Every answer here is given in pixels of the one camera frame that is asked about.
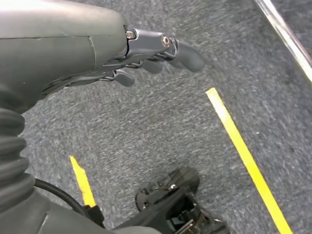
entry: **metal pole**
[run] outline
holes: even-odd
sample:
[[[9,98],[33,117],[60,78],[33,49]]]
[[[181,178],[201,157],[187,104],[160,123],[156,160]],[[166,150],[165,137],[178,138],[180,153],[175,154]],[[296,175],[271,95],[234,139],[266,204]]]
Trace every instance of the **metal pole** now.
[[[297,64],[312,83],[312,60],[270,0],[254,0]]]

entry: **gray carpet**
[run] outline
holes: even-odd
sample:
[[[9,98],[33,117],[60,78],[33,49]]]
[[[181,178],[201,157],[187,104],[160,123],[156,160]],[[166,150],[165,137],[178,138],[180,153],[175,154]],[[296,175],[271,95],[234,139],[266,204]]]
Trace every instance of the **gray carpet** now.
[[[233,233],[278,233],[205,94],[216,87],[292,231],[310,233],[312,90],[251,0],[80,2],[186,40],[209,64],[196,75],[137,71],[131,88],[98,82],[41,101],[24,114],[29,172],[82,202],[75,155],[111,228],[135,214],[134,197],[147,182],[190,165],[200,173],[199,201]],[[310,53],[310,1],[274,3]]]

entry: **metal screw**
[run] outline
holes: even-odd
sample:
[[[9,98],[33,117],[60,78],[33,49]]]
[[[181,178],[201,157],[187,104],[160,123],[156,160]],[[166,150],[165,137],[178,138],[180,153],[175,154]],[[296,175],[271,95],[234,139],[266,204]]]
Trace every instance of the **metal screw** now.
[[[171,40],[165,35],[162,36],[162,42],[165,47],[169,47],[171,45]]]
[[[127,37],[127,39],[133,40],[133,39],[135,39],[135,33],[132,32],[132,31],[127,31],[126,32],[126,37]]]
[[[170,186],[170,189],[176,189],[177,188],[177,185],[175,185],[175,184],[172,184],[171,186]]]

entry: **yellow tape line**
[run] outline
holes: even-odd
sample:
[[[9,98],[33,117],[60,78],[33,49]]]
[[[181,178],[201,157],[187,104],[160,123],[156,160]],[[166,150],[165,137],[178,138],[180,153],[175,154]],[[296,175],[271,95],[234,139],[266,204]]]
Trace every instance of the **yellow tape line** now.
[[[276,225],[280,234],[292,234],[289,225],[285,219],[282,211],[277,205],[270,188],[263,178],[257,164],[252,158],[252,154],[245,144],[239,130],[232,120],[230,115],[224,105],[215,88],[209,89],[206,92],[208,98],[212,102],[217,114],[221,120],[227,134],[235,145],[236,150],[240,155],[246,168],[254,181],[259,194],[261,196],[267,210],[272,217],[273,221]]]
[[[91,190],[85,171],[80,167],[74,156],[70,156],[70,162],[73,165],[76,178],[77,179],[78,186],[79,186],[82,193],[82,199],[84,200],[85,205],[89,205],[91,207],[95,206],[95,200],[93,197],[92,191]]]

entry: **black cable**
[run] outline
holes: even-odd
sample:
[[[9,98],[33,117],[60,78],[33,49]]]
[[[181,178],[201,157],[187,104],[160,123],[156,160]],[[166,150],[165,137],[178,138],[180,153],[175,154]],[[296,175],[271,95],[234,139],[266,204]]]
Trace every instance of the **black cable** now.
[[[48,192],[51,192],[52,194],[54,194],[56,196],[60,197],[60,199],[65,201],[66,203],[67,203],[68,205],[70,205],[70,207],[72,207],[74,211],[85,216],[87,218],[90,219],[90,216],[88,215],[88,213],[85,210],[82,205],[80,205],[79,203],[78,203],[76,200],[75,200],[73,197],[70,196],[70,194],[63,191],[60,188],[57,188],[53,184],[50,184],[41,179],[36,179],[35,180],[35,187],[38,187],[38,188],[41,188],[41,189],[44,189]]]

